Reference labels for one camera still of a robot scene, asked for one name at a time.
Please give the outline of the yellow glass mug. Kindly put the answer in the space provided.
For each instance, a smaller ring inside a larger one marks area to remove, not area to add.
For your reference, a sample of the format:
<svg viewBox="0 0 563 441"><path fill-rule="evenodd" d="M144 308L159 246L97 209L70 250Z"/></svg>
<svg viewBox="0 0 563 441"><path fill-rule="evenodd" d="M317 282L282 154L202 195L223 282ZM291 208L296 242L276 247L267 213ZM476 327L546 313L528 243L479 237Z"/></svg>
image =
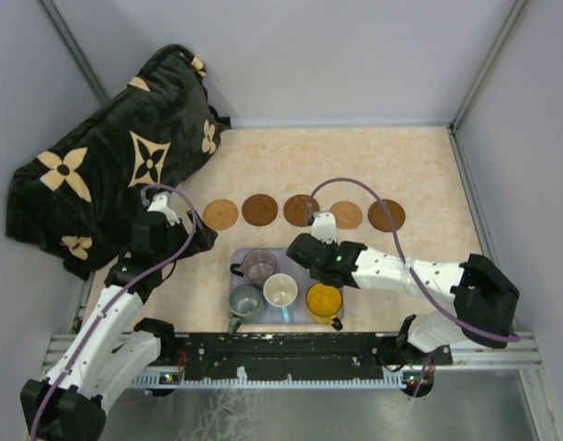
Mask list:
<svg viewBox="0 0 563 441"><path fill-rule="evenodd" d="M319 324L328 324L341 331L343 324L338 314L343 306L342 292L322 283L312 285L306 294L306 307L310 318Z"/></svg>

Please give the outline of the woven rattan coaster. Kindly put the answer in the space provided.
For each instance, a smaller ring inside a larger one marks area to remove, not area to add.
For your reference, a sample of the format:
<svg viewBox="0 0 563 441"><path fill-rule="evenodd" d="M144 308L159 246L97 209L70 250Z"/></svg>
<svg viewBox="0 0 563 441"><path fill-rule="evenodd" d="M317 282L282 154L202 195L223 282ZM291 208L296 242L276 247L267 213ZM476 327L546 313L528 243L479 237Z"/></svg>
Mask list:
<svg viewBox="0 0 563 441"><path fill-rule="evenodd" d="M225 198L211 201L204 209L203 221L209 228L224 231L232 227L239 217L237 206Z"/></svg>
<svg viewBox="0 0 563 441"><path fill-rule="evenodd" d="M362 210L351 201L335 202L330 212L335 218L336 226L342 230L356 229L363 220Z"/></svg>

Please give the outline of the dark wooden coaster top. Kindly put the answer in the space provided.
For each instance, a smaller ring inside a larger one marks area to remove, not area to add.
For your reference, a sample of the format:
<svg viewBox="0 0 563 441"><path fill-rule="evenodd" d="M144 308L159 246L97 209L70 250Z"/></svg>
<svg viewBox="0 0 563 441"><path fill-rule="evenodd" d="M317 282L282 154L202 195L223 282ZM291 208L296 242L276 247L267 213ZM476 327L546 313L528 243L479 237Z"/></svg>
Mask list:
<svg viewBox="0 0 563 441"><path fill-rule="evenodd" d="M308 204L311 204L311 213L320 210L320 206L315 199L309 195L297 194L290 197L284 205L284 217L288 223L296 227L306 227L308 225Z"/></svg>

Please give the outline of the dark wooden coaster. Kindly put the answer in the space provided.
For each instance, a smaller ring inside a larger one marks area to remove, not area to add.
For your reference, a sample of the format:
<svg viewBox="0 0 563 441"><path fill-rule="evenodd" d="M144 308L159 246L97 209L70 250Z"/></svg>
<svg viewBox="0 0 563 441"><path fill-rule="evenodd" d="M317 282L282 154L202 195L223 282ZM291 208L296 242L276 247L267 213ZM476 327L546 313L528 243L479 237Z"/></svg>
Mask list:
<svg viewBox="0 0 563 441"><path fill-rule="evenodd" d="M390 214L396 230L399 230L406 220L405 210L400 203L394 200L384 199L383 202L388 211L384 210L384 207L380 202L373 202L367 212L369 222L375 229L381 232L392 232L391 223L388 217Z"/></svg>
<svg viewBox="0 0 563 441"><path fill-rule="evenodd" d="M309 195L297 194L290 197L284 205L284 217L288 223L296 227L306 227L308 225L308 204L311 204L311 213L320 210L320 206L315 199Z"/></svg>
<svg viewBox="0 0 563 441"><path fill-rule="evenodd" d="M253 226L261 227L272 223L277 213L276 201L266 194L251 195L242 204L242 216Z"/></svg>

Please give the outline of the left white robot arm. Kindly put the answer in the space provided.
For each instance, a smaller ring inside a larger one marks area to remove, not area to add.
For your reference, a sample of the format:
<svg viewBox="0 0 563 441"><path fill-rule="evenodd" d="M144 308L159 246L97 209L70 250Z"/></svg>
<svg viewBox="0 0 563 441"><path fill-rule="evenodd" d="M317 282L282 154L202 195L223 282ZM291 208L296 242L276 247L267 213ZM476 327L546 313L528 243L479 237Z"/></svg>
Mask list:
<svg viewBox="0 0 563 441"><path fill-rule="evenodd" d="M20 392L33 440L97 440L121 393L152 362L165 365L178 353L175 328L157 319L140 321L119 341L171 263L210 250L217 233L197 212L186 228L171 209L147 209L132 226L131 242L109 270L94 311L44 379Z"/></svg>

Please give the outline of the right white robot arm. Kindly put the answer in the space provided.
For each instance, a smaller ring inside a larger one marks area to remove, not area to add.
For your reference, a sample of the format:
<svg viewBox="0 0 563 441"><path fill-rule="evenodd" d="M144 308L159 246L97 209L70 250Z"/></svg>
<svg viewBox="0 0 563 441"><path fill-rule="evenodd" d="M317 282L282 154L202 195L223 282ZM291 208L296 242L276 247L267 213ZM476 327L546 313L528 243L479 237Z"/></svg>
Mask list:
<svg viewBox="0 0 563 441"><path fill-rule="evenodd" d="M435 349L464 340L503 349L520 341L512 323L520 293L489 258L437 263L380 252L363 243L325 242L301 233L287 257L313 279L336 288L386 289L426 298L433 311L403 326L399 356L415 364Z"/></svg>

